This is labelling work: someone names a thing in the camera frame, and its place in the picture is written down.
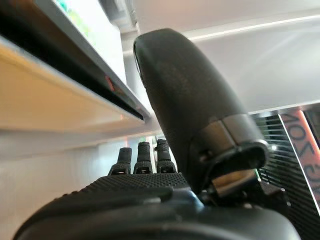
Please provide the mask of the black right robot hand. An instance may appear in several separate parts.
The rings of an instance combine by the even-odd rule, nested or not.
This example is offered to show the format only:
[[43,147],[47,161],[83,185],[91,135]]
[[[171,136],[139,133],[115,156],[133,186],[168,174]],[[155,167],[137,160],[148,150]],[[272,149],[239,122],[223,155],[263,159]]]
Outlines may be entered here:
[[227,174],[263,167],[269,146],[232,88],[182,34],[137,37],[134,58],[178,172],[110,174],[54,199],[16,240],[298,240],[280,213],[198,194]]

